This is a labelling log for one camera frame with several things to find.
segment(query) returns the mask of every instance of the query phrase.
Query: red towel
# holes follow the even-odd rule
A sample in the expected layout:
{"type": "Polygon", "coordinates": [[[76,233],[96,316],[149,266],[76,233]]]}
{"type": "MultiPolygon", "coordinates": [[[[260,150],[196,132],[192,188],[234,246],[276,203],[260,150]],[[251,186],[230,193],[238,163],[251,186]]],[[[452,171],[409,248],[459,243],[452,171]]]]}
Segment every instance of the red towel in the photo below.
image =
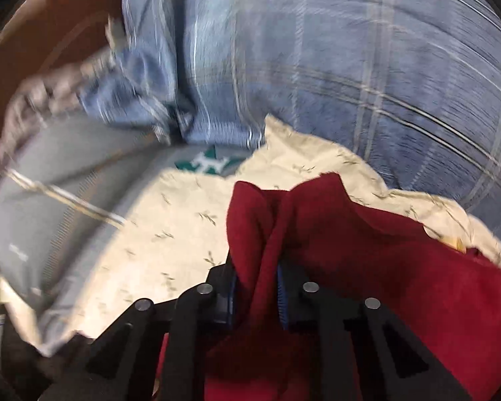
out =
{"type": "Polygon", "coordinates": [[[344,297],[393,310],[474,401],[501,384],[501,269],[396,214],[351,202],[336,174],[290,192],[238,182],[227,217],[241,320],[206,357],[207,401],[306,401],[318,345],[282,331],[276,267],[290,258],[344,297]]]}

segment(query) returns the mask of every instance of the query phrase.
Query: gray fabric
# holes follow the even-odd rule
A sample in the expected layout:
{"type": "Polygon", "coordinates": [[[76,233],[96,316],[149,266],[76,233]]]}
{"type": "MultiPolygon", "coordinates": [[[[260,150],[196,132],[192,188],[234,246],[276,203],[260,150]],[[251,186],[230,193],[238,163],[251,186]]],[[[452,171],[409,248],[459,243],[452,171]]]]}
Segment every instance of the gray fabric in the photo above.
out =
{"type": "Polygon", "coordinates": [[[4,169],[31,136],[57,116],[83,113],[77,90],[105,72],[111,51],[103,49],[82,64],[70,64],[48,74],[24,80],[6,108],[0,138],[0,170],[4,169]]]}
{"type": "Polygon", "coordinates": [[[272,113],[501,238],[501,20],[485,0],[122,0],[82,97],[113,124],[257,147],[272,113]]]}
{"type": "MultiPolygon", "coordinates": [[[[207,146],[162,146],[152,133],[110,128],[74,115],[32,137],[12,167],[31,180],[125,215],[160,170],[190,162],[204,151],[207,146]]],[[[250,154],[222,146],[215,151],[218,158],[250,154]]],[[[220,174],[238,165],[233,161],[220,174]]],[[[36,311],[46,345],[59,338],[64,318],[114,231],[115,226],[46,194],[0,179],[0,273],[36,311]]]]}

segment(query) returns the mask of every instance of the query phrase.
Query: blue plaid fabric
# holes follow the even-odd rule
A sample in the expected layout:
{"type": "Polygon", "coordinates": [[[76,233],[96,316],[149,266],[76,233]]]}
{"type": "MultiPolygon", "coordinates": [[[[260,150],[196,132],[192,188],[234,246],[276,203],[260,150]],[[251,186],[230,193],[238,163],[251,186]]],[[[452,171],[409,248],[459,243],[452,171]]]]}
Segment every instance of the blue plaid fabric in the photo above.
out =
{"type": "Polygon", "coordinates": [[[485,0],[122,0],[81,97],[108,123],[255,148],[271,113],[501,238],[501,21],[485,0]]]}

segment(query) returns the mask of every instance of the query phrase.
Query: clothing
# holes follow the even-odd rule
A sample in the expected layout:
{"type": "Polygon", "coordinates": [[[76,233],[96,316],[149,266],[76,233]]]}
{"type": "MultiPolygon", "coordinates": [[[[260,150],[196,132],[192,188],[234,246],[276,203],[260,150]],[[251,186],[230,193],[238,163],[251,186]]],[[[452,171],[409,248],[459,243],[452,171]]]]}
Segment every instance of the clothing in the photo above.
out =
{"type": "MultiPolygon", "coordinates": [[[[102,124],[87,132],[86,127],[91,128],[89,120],[75,119],[46,130],[49,131],[46,136],[46,131],[41,132],[28,146],[25,159],[19,161],[27,177],[52,182],[45,175],[33,174],[35,159],[55,140],[52,132],[64,142],[68,134],[76,134],[74,140],[77,134],[84,134],[86,140],[98,134],[102,144],[106,137],[116,139],[122,135],[112,133],[114,129],[102,124]]],[[[501,242],[456,202],[425,193],[388,190],[382,178],[345,147],[297,133],[271,116],[266,122],[267,144],[239,167],[230,166],[237,153],[226,148],[215,149],[213,164],[217,167],[224,164],[220,172],[225,177],[211,174],[215,168],[206,164],[212,164],[212,150],[205,146],[161,148],[156,159],[144,166],[148,171],[133,185],[123,181],[121,175],[108,175],[110,170],[99,171],[104,173],[101,185],[95,186],[95,195],[87,200],[120,215],[124,221],[118,228],[100,221],[84,230],[75,225],[68,227],[73,241],[65,243],[62,256],[69,268],[57,277],[53,300],[38,310],[37,315],[30,306],[36,307],[41,297],[34,295],[30,287],[40,288],[38,273],[51,260],[51,253],[43,248],[43,237],[52,239],[60,216],[71,208],[50,201],[47,196],[31,194],[9,178],[4,179],[0,183],[0,264],[6,267],[5,280],[11,282],[14,290],[2,278],[0,298],[9,303],[15,326],[24,339],[51,354],[74,331],[98,337],[134,300],[141,297],[155,302],[170,300],[204,281],[210,267],[226,258],[225,218],[238,180],[261,188],[291,190],[305,180],[334,171],[340,174],[354,202],[418,220],[429,236],[454,247],[461,242],[463,248],[479,248],[501,267],[501,242]],[[210,159],[201,163],[202,157],[210,159]],[[110,179],[114,180],[113,185],[107,184],[110,179]],[[129,187],[123,190],[121,185],[129,187]],[[105,193],[116,196],[115,190],[124,192],[115,208],[101,205],[99,201],[107,197],[105,193]],[[18,212],[26,212],[37,221],[25,222],[19,219],[18,212]],[[57,220],[49,222],[54,214],[57,220]],[[29,237],[34,235],[41,239],[33,242],[29,237]],[[80,253],[71,250],[75,242],[85,243],[80,253]],[[41,265],[35,262],[19,265],[19,256],[8,248],[9,243],[15,243],[26,254],[40,256],[41,265]]],[[[62,147],[78,153],[85,144],[83,139],[74,143],[69,140],[62,147]]],[[[65,153],[57,151],[55,155],[51,166],[65,164],[71,169],[64,175],[78,173],[74,163],[61,160],[65,153]]],[[[124,175],[131,173],[129,163],[118,164],[124,175]]],[[[78,213],[77,218],[81,220],[85,215],[78,213]]]]}
{"type": "Polygon", "coordinates": [[[97,68],[104,65],[103,59],[103,55],[93,57],[82,65],[71,64],[21,84],[5,112],[0,138],[0,171],[15,159],[30,137],[52,121],[83,113],[77,89],[90,77],[95,77],[97,68]]]}
{"type": "Polygon", "coordinates": [[[4,111],[21,82],[89,58],[107,44],[108,16],[121,0],[23,0],[0,25],[0,135],[4,111]]]}
{"type": "Polygon", "coordinates": [[[89,116],[256,148],[270,113],[501,239],[501,20],[485,0],[122,0],[89,116]]]}
{"type": "Polygon", "coordinates": [[[501,385],[501,269],[482,255],[452,250],[418,222],[352,202],[332,173],[290,192],[237,182],[226,230],[242,321],[207,353],[206,401],[309,399],[318,348],[311,337],[282,330],[281,258],[342,297],[378,298],[474,401],[489,400],[501,385]]]}
{"type": "MultiPolygon", "coordinates": [[[[68,306],[74,304],[144,187],[167,167],[230,174],[250,153],[223,146],[168,147],[152,129],[110,128],[84,114],[46,123],[0,178],[0,274],[27,308],[16,309],[12,318],[38,322],[36,332],[49,339],[51,347],[43,350],[50,354],[60,346],[64,326],[55,302],[66,292],[68,306]],[[196,159],[201,154],[209,158],[196,159]]],[[[37,338],[28,336],[39,346],[37,338]]]]}

